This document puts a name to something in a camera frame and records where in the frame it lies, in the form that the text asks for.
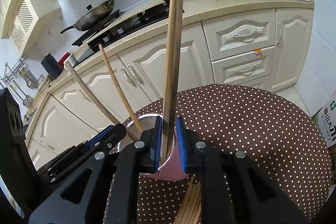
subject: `gas stove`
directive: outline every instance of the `gas stove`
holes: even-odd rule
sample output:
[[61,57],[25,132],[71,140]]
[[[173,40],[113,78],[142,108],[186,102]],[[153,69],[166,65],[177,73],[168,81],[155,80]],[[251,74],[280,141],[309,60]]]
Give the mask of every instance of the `gas stove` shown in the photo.
[[[123,24],[118,24],[118,27],[111,28],[101,35],[95,37],[93,40],[88,42],[88,49],[82,54],[82,56],[78,59],[78,64],[95,54],[99,51],[99,44],[102,44],[103,47],[107,47],[112,43],[122,39],[123,37],[136,32],[144,27],[152,25],[156,22],[164,20],[168,18],[169,15],[169,1],[165,0],[163,4],[156,5],[151,7],[143,12],[140,12],[136,15],[137,21],[133,25],[129,25],[129,22]],[[120,16],[120,11],[117,10],[106,17],[101,22],[94,25],[91,29],[89,29],[85,34],[83,34],[80,38],[78,38],[72,45],[80,46],[83,42],[90,37],[94,36],[104,28],[106,28],[109,24],[111,24],[116,18]]]

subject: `green logo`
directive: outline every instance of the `green logo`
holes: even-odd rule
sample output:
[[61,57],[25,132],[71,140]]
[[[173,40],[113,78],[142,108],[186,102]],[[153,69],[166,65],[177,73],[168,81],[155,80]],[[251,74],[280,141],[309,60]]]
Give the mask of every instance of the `green logo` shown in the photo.
[[332,101],[332,103],[330,104],[330,109],[333,110],[336,107],[336,103],[335,100]]

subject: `drawer handle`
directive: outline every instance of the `drawer handle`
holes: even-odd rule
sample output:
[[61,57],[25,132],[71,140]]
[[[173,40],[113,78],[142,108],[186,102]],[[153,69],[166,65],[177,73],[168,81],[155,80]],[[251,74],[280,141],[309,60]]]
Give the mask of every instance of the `drawer handle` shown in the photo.
[[281,24],[280,23],[278,24],[278,31],[279,31],[280,35],[279,35],[277,47],[280,45],[280,40],[281,40],[281,37],[282,37],[282,31],[281,31]]
[[257,30],[250,32],[250,33],[246,33],[246,34],[235,34],[232,38],[238,38],[238,37],[249,37],[250,35],[254,35],[258,33]]
[[128,77],[125,69],[120,69],[120,70],[124,74],[126,81],[129,82],[130,84],[132,84],[132,86],[136,88],[137,85]]
[[78,89],[79,93],[82,95],[82,97],[85,99],[85,100],[88,100],[89,102],[92,102],[90,98],[88,98],[80,89]]
[[249,69],[245,69],[245,70],[236,70],[236,72],[240,73],[240,72],[248,72],[251,71],[256,65],[251,66]]
[[140,79],[140,77],[134,71],[133,67],[131,65],[128,65],[128,68],[129,68],[131,74],[133,75],[133,77],[139,82],[139,84],[140,85],[144,85],[144,83],[142,82],[142,80]]
[[55,151],[55,148],[53,148],[52,146],[50,146],[49,144],[46,144],[43,140],[40,140],[41,145],[49,147],[51,150]]

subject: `drawer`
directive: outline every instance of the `drawer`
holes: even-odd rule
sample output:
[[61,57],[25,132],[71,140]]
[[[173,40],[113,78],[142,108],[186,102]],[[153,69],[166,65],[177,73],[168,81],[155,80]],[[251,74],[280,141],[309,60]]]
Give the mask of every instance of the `drawer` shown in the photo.
[[262,89],[262,90],[268,90],[270,89],[270,84],[269,84],[269,75],[260,77],[258,79],[248,81],[246,83],[242,83],[241,85],[244,86],[249,86],[251,88],[256,88],[256,89]]
[[274,46],[275,9],[202,21],[211,61]]
[[269,75],[272,68],[274,46],[211,62],[217,84],[242,84]]

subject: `bundle of chopsticks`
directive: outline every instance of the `bundle of chopsticks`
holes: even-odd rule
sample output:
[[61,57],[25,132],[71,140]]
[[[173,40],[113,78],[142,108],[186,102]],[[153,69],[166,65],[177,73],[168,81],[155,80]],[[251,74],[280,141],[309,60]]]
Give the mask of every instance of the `bundle of chopsticks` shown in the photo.
[[201,183],[193,184],[193,182],[194,177],[191,177],[174,224],[197,224],[201,214]]

